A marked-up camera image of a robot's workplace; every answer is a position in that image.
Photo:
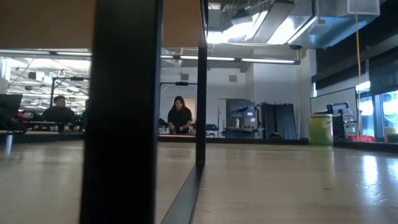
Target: woman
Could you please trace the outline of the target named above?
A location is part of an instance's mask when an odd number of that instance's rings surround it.
[[[185,106],[184,99],[177,96],[167,118],[171,133],[187,134],[192,121],[192,113]]]

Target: black shirt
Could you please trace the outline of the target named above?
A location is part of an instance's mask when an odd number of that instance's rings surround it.
[[[59,122],[59,123],[73,123],[75,113],[67,107],[53,106],[44,111],[42,115],[43,121]]]
[[[180,131],[180,127],[192,120],[192,113],[188,108],[182,108],[180,111],[171,109],[167,117],[168,123],[173,123],[177,133],[188,133],[189,129]]]

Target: computer monitor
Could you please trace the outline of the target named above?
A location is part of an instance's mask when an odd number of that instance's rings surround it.
[[[21,105],[22,95],[0,94],[0,113],[7,119],[15,118]]]

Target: ceiling vent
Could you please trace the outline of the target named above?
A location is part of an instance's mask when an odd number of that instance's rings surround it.
[[[181,81],[189,81],[189,74],[181,74]]]
[[[229,82],[238,82],[237,75],[229,75]]]

